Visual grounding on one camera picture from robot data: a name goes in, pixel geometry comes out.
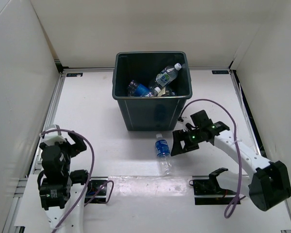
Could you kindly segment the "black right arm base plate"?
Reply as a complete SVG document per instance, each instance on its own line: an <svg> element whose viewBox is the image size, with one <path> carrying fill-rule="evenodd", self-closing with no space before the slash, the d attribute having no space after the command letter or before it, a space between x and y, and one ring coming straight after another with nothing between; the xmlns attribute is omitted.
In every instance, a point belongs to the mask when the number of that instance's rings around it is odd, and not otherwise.
<svg viewBox="0 0 291 233"><path fill-rule="evenodd" d="M193 177L189 186L194 191L195 205L228 205L236 195L231 190L213 188L210 179L205 177Z"/></svg>

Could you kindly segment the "clear bottle white blue label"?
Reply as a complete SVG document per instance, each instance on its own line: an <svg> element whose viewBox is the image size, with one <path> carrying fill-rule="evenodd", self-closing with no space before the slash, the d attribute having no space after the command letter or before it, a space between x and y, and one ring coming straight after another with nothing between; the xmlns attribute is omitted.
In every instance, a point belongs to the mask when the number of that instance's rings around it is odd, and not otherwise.
<svg viewBox="0 0 291 233"><path fill-rule="evenodd" d="M182 65L180 63L176 63L173 66L167 66L156 76L156 84L161 87L167 86L170 82L177 78L178 72L181 69Z"/></svg>

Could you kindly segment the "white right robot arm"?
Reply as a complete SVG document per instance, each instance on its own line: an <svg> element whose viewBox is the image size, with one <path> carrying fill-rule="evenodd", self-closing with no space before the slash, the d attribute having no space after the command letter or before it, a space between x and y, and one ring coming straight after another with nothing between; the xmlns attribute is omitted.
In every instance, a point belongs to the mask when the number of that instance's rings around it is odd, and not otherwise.
<svg viewBox="0 0 291 233"><path fill-rule="evenodd" d="M262 211L267 211L291 197L291 184L286 165L256 154L246 144L234 139L233 132L221 121L213 122L202 110L191 115L192 123L185 129L173 131L171 155L176 156L199 149L209 142L232 158L246 172L246 177L227 168L211 172L206 180L194 180L199 195L220 195L224 191L240 193Z"/></svg>

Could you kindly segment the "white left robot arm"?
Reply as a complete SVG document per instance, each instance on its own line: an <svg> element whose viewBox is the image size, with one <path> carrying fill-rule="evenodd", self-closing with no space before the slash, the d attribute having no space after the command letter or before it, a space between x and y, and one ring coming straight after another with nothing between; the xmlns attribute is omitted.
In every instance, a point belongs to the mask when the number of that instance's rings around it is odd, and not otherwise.
<svg viewBox="0 0 291 233"><path fill-rule="evenodd" d="M42 171L37 178L41 206L52 233L83 232L85 194L92 190L87 170L70 170L71 159L87 146L83 137L68 131L70 144L60 132L44 135L40 143Z"/></svg>

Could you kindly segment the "clear bottle apple label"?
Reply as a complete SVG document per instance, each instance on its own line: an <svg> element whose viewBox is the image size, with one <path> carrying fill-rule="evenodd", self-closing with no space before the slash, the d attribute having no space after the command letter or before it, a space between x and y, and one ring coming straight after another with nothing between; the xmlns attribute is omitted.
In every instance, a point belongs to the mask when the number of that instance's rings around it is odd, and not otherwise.
<svg viewBox="0 0 291 233"><path fill-rule="evenodd" d="M159 93L158 97L175 96L175 91L170 86L165 86Z"/></svg>

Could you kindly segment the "clear unlabelled plastic bottle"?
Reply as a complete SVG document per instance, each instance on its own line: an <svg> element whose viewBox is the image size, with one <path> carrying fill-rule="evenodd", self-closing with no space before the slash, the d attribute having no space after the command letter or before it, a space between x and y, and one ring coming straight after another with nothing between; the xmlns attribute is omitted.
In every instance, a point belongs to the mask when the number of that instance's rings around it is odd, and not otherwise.
<svg viewBox="0 0 291 233"><path fill-rule="evenodd" d="M160 92L161 92L161 88L159 86L157 86L155 83L154 84L150 84L148 86L150 93L153 97L156 97Z"/></svg>

